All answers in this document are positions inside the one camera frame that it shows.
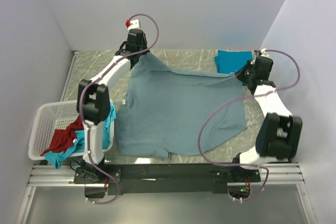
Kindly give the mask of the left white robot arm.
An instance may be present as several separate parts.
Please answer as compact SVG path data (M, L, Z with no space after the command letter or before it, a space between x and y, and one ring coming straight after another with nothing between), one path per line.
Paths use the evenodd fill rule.
M138 63L140 56L148 51L144 31L131 28L127 40L122 43L111 62L95 77L80 81L77 110L85 131L83 159L86 163L97 166L104 159L102 136L104 122L111 109L109 90Z

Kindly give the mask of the grey-blue t-shirt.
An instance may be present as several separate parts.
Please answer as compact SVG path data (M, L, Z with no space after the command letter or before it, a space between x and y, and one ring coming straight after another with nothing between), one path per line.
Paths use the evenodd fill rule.
M126 156L197 155L243 132L242 84L230 74L171 69L155 55L133 68L115 136Z

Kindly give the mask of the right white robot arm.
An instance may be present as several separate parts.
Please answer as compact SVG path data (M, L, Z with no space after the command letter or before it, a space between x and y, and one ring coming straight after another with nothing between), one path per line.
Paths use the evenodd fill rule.
M255 51L255 58L238 70L236 78L246 84L259 104L264 121L255 145L239 153L233 163L244 169L255 169L268 163L290 161L295 157L303 121L293 115L281 101L273 81L269 80L273 60L266 50Z

